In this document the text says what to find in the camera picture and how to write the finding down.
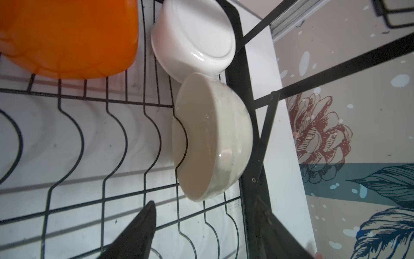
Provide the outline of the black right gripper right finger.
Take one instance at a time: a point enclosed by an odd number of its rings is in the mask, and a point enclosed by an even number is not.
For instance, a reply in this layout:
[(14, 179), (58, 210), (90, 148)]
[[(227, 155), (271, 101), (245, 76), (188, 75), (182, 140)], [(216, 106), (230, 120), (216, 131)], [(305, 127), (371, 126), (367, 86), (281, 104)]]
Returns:
[(300, 245), (260, 197), (256, 197), (254, 210), (254, 227), (260, 259), (313, 258), (313, 255)]

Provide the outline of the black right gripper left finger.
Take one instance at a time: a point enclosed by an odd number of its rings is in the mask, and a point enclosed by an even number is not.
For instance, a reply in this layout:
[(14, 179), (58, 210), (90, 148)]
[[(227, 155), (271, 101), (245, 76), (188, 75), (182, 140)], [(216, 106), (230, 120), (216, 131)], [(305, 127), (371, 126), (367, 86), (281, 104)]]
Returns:
[(100, 259), (147, 259), (156, 231), (156, 206), (149, 201)]

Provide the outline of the cream ceramic bowl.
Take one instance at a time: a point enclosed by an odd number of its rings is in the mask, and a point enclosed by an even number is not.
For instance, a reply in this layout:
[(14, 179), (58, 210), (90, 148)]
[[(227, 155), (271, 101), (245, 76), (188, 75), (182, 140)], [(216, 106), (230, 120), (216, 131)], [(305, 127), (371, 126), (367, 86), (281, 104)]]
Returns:
[(172, 120), (172, 150), (183, 193), (195, 202), (228, 190), (245, 171), (253, 146), (245, 104), (217, 78), (193, 73), (182, 83)]

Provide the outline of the white plastic bowl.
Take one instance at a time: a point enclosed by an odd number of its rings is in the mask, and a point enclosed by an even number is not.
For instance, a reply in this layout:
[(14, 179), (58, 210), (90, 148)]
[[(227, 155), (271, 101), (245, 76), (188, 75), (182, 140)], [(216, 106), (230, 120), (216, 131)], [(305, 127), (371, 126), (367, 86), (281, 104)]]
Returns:
[(164, 1), (151, 44), (159, 64), (179, 83), (196, 72), (219, 75), (236, 53), (234, 29), (217, 1)]

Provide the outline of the orange plastic bowl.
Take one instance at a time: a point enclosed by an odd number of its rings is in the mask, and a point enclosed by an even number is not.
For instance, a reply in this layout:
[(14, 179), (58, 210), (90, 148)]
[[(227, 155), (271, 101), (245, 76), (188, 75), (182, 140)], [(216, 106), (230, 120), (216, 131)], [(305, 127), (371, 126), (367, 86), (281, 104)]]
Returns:
[(137, 1), (1, 2), (1, 53), (40, 76), (121, 73), (134, 63), (138, 42)]

